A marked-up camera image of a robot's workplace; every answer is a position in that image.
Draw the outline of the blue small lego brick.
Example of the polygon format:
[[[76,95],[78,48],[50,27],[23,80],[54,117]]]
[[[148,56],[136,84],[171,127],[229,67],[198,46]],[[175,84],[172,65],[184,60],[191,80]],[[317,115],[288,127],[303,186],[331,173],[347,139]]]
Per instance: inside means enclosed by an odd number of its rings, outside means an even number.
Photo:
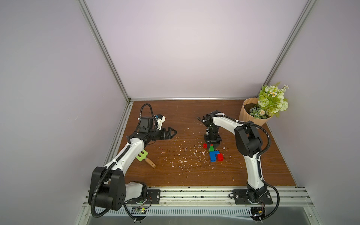
[[[209,156],[210,156],[211,162],[216,162],[217,161],[216,154],[214,154],[214,151],[209,152]]]

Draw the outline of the red small lego brick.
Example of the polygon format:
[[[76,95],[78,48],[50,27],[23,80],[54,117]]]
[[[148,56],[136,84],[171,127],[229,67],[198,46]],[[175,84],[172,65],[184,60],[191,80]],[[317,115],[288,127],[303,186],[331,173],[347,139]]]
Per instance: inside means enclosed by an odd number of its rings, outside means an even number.
[[[219,153],[216,155],[217,161],[221,162],[224,160],[223,154]]]

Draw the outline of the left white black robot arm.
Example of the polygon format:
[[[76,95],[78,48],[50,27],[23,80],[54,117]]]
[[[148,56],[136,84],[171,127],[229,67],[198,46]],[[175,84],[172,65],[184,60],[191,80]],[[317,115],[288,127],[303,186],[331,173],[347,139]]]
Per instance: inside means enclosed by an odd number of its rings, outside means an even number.
[[[138,128],[127,136],[123,149],[105,166],[93,170],[88,199],[93,217],[101,217],[110,210],[117,211],[129,200],[147,199],[146,184],[136,181],[127,184],[125,175],[150,142],[170,140],[177,134],[171,127],[162,127],[165,120],[161,114],[140,118]]]

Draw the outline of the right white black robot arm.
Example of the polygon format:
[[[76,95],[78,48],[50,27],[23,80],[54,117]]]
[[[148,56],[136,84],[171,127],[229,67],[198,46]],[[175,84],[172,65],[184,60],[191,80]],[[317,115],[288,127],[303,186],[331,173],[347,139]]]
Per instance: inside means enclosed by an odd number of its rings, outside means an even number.
[[[207,127],[204,140],[211,162],[223,159],[223,155],[216,150],[222,141],[218,134],[219,128],[234,134],[236,147],[245,159],[247,170],[245,202],[250,204],[272,204],[273,201],[268,191],[268,185],[263,180],[260,159],[260,156],[269,149],[271,144],[271,138],[267,132],[251,121],[239,121],[219,111],[213,111],[202,118],[198,118],[198,120]]]

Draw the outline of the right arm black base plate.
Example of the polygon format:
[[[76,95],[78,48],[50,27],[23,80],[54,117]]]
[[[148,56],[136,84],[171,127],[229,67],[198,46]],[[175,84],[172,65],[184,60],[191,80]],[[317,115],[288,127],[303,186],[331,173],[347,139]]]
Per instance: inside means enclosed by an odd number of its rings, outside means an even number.
[[[257,196],[254,192],[247,189],[234,189],[230,196],[235,201],[236,205],[271,205],[273,204],[270,192],[266,190],[262,195]]]

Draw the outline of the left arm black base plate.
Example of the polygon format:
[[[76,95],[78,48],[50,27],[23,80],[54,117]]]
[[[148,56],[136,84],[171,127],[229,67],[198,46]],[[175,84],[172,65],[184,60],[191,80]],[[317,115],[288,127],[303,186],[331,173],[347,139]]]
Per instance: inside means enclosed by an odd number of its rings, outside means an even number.
[[[142,194],[138,198],[133,198],[128,201],[126,201],[126,204],[132,204],[132,205],[158,205],[160,203],[160,197],[161,197],[161,190],[160,189],[148,189],[146,194]]]

